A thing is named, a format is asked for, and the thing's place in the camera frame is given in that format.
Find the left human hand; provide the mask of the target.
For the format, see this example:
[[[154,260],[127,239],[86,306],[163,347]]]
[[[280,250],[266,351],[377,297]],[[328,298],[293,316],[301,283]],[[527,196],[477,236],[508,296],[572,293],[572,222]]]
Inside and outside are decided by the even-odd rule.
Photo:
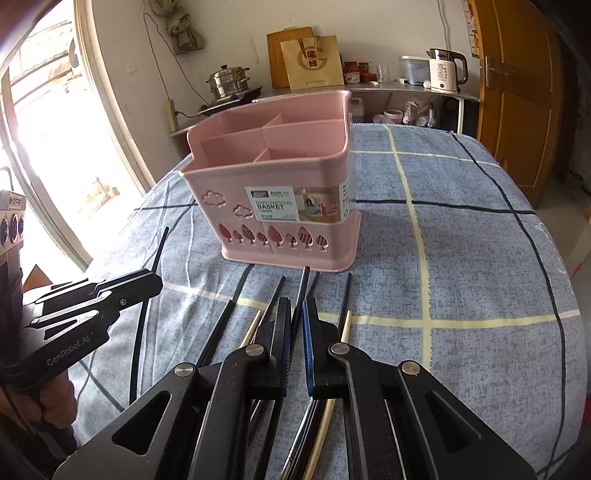
[[[73,383],[65,371],[41,388],[37,400],[12,387],[1,389],[1,414],[23,430],[35,431],[42,421],[58,429],[71,426],[78,412]]]

